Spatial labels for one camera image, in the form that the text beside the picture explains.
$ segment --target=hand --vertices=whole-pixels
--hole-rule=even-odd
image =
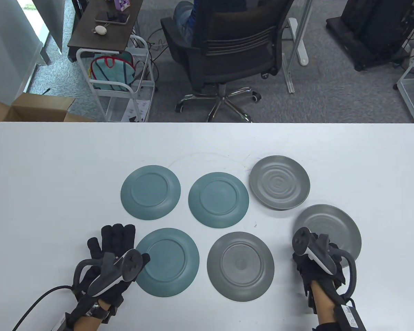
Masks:
[[[317,234],[312,233],[314,238],[317,239]],[[334,248],[338,248],[336,244],[330,243]],[[300,272],[302,280],[304,282],[305,293],[311,291],[311,282],[317,281],[319,284],[333,282],[334,287],[338,289],[342,284],[345,284],[344,273],[342,272],[341,260],[339,255],[332,256],[333,261],[336,264],[337,272],[335,275],[327,274],[315,261],[308,258],[308,255],[299,256],[293,254],[293,260],[297,264],[297,271]]]
[[[119,258],[129,249],[134,248],[135,227],[131,224],[126,225],[125,227],[121,224],[115,224],[114,226],[106,225],[101,229],[101,238],[101,248],[97,238],[90,238],[87,241],[87,247],[90,250],[92,259],[101,259],[106,252],[114,253],[115,257]],[[142,260],[143,264],[141,270],[144,269],[147,263],[149,263],[149,254],[143,254]],[[87,292],[89,285],[100,275],[100,273],[100,268],[91,267],[84,275],[83,281],[79,284],[79,289]],[[98,298],[110,305],[118,307],[123,301],[122,293],[127,290],[130,284],[131,282],[121,281]]]

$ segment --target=wrist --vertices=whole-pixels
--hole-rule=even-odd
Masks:
[[[336,321],[334,302],[325,294],[319,283],[314,280],[311,282],[311,291],[313,292],[319,324],[334,323]]]
[[[110,305],[106,302],[104,302],[103,300],[99,299],[98,300],[98,304],[100,305],[101,308],[103,308],[104,310],[109,310],[110,309]]]

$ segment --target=mouse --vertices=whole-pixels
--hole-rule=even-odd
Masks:
[[[97,25],[95,27],[95,32],[103,36],[107,33],[107,29],[103,25]]]

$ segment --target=plate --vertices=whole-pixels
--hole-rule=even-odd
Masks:
[[[302,211],[294,223],[294,233],[301,227],[311,232],[328,234],[330,242],[349,252],[356,260],[362,248],[362,237],[356,223],[344,211],[332,205],[312,205]],[[348,262],[342,258],[342,267]]]
[[[180,195],[178,178],[160,165],[136,169],[121,187],[121,203],[125,210],[145,221],[169,214],[177,205]]]
[[[136,282],[156,297],[172,297],[181,293],[198,273],[198,248],[181,230],[155,230],[145,236],[136,249],[150,255],[150,262],[139,273]]]
[[[238,223],[247,213],[248,192],[235,176],[225,172],[203,175],[191,187],[188,205],[193,216],[211,228]]]
[[[259,298],[270,287],[275,262],[267,245],[246,232],[219,238],[207,257],[207,272],[213,287],[233,301]]]
[[[268,156],[254,165],[250,187],[264,205],[286,210],[305,201],[310,192],[310,178],[296,161],[286,156]]]

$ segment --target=jeans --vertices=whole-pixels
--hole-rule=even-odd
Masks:
[[[193,38],[193,29],[188,26],[188,18],[191,15],[193,4],[188,1],[181,1],[174,11],[174,22],[178,27],[181,35],[191,45]]]

